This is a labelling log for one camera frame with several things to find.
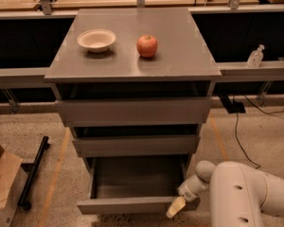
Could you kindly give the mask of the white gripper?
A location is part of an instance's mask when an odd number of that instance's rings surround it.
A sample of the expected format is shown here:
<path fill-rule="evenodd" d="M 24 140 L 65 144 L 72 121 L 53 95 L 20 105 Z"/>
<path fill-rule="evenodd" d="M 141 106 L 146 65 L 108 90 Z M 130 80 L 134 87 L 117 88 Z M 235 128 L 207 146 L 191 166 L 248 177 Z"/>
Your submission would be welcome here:
<path fill-rule="evenodd" d="M 186 201 L 191 202 L 199 197 L 199 195 L 209 189 L 210 181 L 206 178 L 200 177 L 197 174 L 187 178 L 178 187 L 178 194 L 180 197 L 175 198 L 168 211 L 167 217 L 173 218 L 179 211 L 186 206 Z"/>

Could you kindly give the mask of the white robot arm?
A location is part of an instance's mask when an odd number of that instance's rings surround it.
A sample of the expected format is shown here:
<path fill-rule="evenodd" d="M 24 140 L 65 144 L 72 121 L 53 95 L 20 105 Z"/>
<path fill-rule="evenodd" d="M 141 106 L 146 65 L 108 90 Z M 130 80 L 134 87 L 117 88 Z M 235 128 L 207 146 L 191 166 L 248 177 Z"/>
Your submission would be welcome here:
<path fill-rule="evenodd" d="M 238 162 L 201 161 L 178 187 L 167 217 L 209 192 L 211 227 L 264 227 L 264 215 L 284 218 L 284 180 Z"/>

